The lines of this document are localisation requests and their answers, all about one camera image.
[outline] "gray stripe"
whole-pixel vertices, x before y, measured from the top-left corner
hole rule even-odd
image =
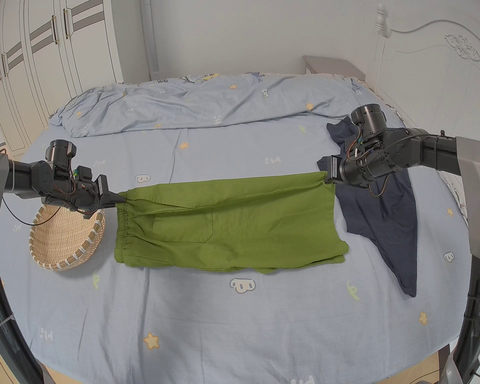
[[[99,4],[103,4],[103,0],[88,0],[76,7],[72,8],[72,16],[79,14],[80,12],[86,11],[87,9],[93,8]]]
[[[30,34],[30,40],[33,40],[35,37],[40,36],[42,33],[48,31],[51,27],[52,27],[51,22],[50,21],[46,22],[40,28],[37,28],[35,31],[33,31]]]
[[[46,38],[44,38],[42,41],[39,41],[32,47],[32,54],[37,52],[39,49],[42,49],[43,47],[46,47],[48,44],[53,43],[53,35],[50,35]]]
[[[8,70],[11,71],[15,65],[20,64],[23,60],[24,60],[23,54],[17,57],[16,59],[13,59],[11,62],[8,63]]]
[[[7,52],[7,58],[9,58],[11,55],[13,55],[21,47],[22,47],[22,42],[15,44],[15,46]]]
[[[105,19],[103,12],[95,13],[92,16],[85,17],[84,19],[73,23],[73,30],[78,31],[79,29],[88,27],[93,23],[97,23]]]

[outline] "white wardrobe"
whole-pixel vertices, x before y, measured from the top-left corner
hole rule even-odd
[[[139,0],[0,0],[0,130],[13,157],[76,95],[149,80]]]

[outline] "pants pocket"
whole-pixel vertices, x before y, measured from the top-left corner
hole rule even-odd
[[[157,214],[153,232],[160,241],[204,243],[213,235],[211,209]]]

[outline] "green pants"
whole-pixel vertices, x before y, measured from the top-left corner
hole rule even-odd
[[[158,184],[121,193],[115,259],[209,271],[341,263],[326,172]]]

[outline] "clothing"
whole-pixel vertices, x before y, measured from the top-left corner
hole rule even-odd
[[[262,273],[341,263],[348,245],[333,222],[326,172],[157,184],[121,194],[115,259]]]
[[[333,141],[346,156],[345,139],[358,134],[358,127],[349,117],[338,124],[327,124]],[[327,169],[327,158],[317,162],[320,170]],[[372,184],[378,195],[385,177]],[[411,297],[417,295],[417,206],[408,170],[390,175],[384,193],[373,197],[368,189],[337,184],[335,194],[340,201],[347,231],[369,238],[383,260],[397,277],[402,290]]]

